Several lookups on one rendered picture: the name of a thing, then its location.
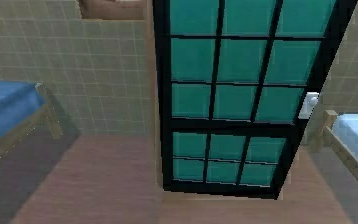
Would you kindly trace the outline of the black door with teal panes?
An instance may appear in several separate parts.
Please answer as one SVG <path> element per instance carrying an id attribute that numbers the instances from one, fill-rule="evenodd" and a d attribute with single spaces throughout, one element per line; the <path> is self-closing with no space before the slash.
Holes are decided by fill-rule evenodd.
<path id="1" fill-rule="evenodd" d="M 162 186 L 275 199 L 358 0 L 151 0 Z"/>

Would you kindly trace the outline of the wooden bed with pale blue cover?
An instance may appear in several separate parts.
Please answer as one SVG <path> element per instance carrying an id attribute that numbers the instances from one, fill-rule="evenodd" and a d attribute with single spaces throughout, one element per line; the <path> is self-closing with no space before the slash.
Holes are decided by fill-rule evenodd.
<path id="1" fill-rule="evenodd" d="M 324 147 L 330 147 L 358 181 L 358 113 L 325 110 L 322 124 L 312 135 L 308 148 L 319 152 Z"/>

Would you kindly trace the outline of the brown framed wall picture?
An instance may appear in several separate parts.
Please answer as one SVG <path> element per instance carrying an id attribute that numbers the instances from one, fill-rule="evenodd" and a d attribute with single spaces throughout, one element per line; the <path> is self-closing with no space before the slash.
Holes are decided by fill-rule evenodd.
<path id="1" fill-rule="evenodd" d="M 77 0 L 83 19 L 143 20 L 147 0 Z"/>

